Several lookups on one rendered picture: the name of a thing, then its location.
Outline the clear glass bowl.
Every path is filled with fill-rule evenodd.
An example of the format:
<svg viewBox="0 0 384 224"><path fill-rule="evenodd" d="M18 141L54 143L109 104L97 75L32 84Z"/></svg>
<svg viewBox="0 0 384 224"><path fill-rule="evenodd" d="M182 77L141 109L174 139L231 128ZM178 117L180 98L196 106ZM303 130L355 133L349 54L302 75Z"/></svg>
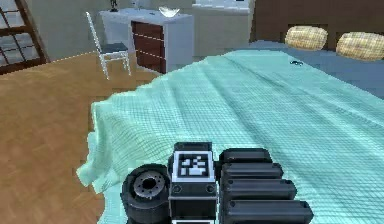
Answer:
<svg viewBox="0 0 384 224"><path fill-rule="evenodd" d="M167 18L172 18L179 13L179 9L172 9L165 6L159 7L159 11L163 16Z"/></svg>

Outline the yellow woven pillow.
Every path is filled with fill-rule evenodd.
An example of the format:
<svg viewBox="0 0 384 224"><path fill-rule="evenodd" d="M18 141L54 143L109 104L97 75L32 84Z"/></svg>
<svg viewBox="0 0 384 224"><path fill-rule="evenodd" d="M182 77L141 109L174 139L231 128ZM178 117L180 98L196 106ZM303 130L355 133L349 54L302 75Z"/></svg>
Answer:
<svg viewBox="0 0 384 224"><path fill-rule="evenodd" d="M376 33L344 33L336 45L336 53L362 61L384 59L384 36Z"/></svg>
<svg viewBox="0 0 384 224"><path fill-rule="evenodd" d="M321 50L327 42L328 32L320 27L293 26L288 29L285 43L296 49Z"/></svg>

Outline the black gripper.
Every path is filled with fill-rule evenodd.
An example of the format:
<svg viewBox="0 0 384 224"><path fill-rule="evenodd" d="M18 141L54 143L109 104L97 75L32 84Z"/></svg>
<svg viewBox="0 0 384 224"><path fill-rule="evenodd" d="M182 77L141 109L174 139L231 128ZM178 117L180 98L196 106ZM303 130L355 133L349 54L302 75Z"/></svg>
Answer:
<svg viewBox="0 0 384 224"><path fill-rule="evenodd" d="M145 164L127 175L120 198L126 224L171 224L167 167Z"/></svg>

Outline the white chair with grey seat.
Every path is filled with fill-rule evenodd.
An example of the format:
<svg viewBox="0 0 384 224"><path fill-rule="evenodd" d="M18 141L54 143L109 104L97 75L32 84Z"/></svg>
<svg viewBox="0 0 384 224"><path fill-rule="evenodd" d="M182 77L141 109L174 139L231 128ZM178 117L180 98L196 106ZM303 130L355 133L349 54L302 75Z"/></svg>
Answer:
<svg viewBox="0 0 384 224"><path fill-rule="evenodd" d="M123 62L124 69L128 71L128 74L131 74L128 48L123 43L111 43L101 45L90 13L85 12L85 16L87 18L90 32L92 34L96 46L96 51L98 53L102 71L106 79L109 79L107 63L110 61L121 60Z"/></svg>

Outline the brown framed window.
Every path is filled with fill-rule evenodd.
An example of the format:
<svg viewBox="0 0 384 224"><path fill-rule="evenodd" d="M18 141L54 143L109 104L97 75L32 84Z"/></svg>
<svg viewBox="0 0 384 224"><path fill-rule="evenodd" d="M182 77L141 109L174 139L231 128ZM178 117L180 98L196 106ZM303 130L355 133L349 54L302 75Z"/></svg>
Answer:
<svg viewBox="0 0 384 224"><path fill-rule="evenodd" d="M48 62L26 0L0 0L0 75Z"/></svg>

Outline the bed with turquoise blanket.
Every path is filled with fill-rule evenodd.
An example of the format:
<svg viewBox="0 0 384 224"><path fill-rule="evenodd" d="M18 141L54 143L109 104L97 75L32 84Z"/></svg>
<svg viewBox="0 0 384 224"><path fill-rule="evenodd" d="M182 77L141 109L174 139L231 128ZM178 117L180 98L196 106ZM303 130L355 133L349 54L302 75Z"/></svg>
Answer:
<svg viewBox="0 0 384 224"><path fill-rule="evenodd" d="M312 224L384 224L384 61L255 42L114 94L91 114L77 174L106 197L100 224L124 224L123 179L183 141L266 148Z"/></svg>

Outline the beige cabinet with white top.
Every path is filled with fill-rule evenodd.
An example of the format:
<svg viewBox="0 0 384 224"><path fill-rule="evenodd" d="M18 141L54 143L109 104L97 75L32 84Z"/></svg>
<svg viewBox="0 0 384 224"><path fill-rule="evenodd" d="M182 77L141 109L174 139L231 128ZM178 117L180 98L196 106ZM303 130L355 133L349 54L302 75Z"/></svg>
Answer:
<svg viewBox="0 0 384 224"><path fill-rule="evenodd" d="M255 0L195 0L195 57L220 55L249 41Z"/></svg>

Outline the white desk with brown drawers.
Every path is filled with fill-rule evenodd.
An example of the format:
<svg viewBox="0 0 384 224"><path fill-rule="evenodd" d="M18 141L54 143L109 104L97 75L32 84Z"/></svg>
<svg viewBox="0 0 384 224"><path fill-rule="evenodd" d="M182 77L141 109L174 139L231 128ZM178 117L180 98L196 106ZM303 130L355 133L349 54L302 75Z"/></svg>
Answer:
<svg viewBox="0 0 384 224"><path fill-rule="evenodd" d="M100 11L100 16L106 42L124 43L141 68L166 74L193 62L193 15L168 18L155 10L125 8Z"/></svg>

